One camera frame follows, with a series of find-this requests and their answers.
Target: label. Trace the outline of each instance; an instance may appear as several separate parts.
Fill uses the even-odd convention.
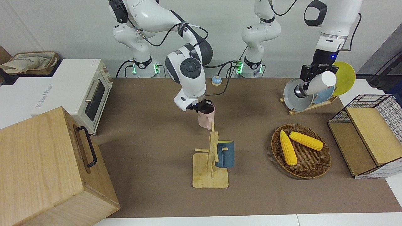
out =
[[[50,91],[51,91],[52,88],[53,88],[53,84],[49,84],[49,85],[46,87],[46,89],[45,89],[45,91],[42,93],[42,96],[41,96],[41,98],[39,99],[38,103],[35,105],[35,108],[36,108],[36,109],[39,109],[39,108],[42,107],[43,103],[45,102],[45,100],[46,100],[47,96],[49,95],[49,93],[50,93]]]
[[[98,60],[93,60],[93,61],[92,61],[92,63],[91,63],[91,67],[96,66],[96,65],[97,65],[97,63],[98,63]]]
[[[259,74],[260,70],[253,71],[253,76],[256,77]]]

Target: round basket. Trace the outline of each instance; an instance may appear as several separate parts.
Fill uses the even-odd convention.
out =
[[[308,135],[322,141],[324,143],[324,147],[321,151],[316,151],[304,145],[301,145],[291,139],[290,141],[292,142],[293,148],[296,152],[297,165],[289,166],[285,162],[285,157],[283,156],[281,147],[281,141],[279,139],[281,130],[285,131],[287,135],[289,135],[292,131]],[[331,155],[324,140],[306,126],[287,124],[279,127],[277,130],[275,130],[272,136],[271,147],[274,157],[278,161],[278,163],[287,172],[300,178],[312,179],[322,176],[329,170],[331,166]]]

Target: brown tabletop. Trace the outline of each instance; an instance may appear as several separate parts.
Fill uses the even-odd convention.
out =
[[[221,140],[235,141],[235,167],[227,189],[192,188],[194,148],[208,148],[209,131],[195,111],[173,102],[171,79],[115,79],[93,139],[120,201],[111,218],[265,214],[400,212],[383,179],[353,179],[327,122],[331,105],[289,116],[278,101],[289,79],[232,79],[210,99]],[[219,92],[207,80],[208,92]],[[305,125],[327,143],[332,165],[322,177],[291,177],[272,158],[271,137],[281,125]]]

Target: metal handle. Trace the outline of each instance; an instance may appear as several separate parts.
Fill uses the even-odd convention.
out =
[[[88,130],[85,128],[85,126],[77,127],[77,131],[80,131],[80,130],[84,130],[84,131],[85,131],[85,136],[86,136],[86,139],[88,140],[89,148],[91,149],[93,161],[90,162],[90,163],[87,165],[88,168],[90,168],[90,167],[92,167],[92,166],[94,166],[94,165],[96,164],[96,162],[98,161],[98,159],[96,158],[94,146],[92,145],[92,141],[91,141],[91,138],[89,137]]]
[[[85,98],[85,102],[93,102],[94,101],[95,93],[99,87],[100,82],[101,81],[98,79],[92,83],[91,89],[89,90],[88,95]]]

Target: yellow corn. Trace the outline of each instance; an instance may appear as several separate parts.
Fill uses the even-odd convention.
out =
[[[289,137],[297,143],[303,144],[304,146],[312,148],[316,151],[320,151],[324,146],[321,141],[298,132],[291,132]]]
[[[285,156],[286,164],[288,164],[289,166],[296,165],[297,164],[296,153],[285,131],[281,130],[281,135],[279,139],[281,141],[282,151],[283,155]]]

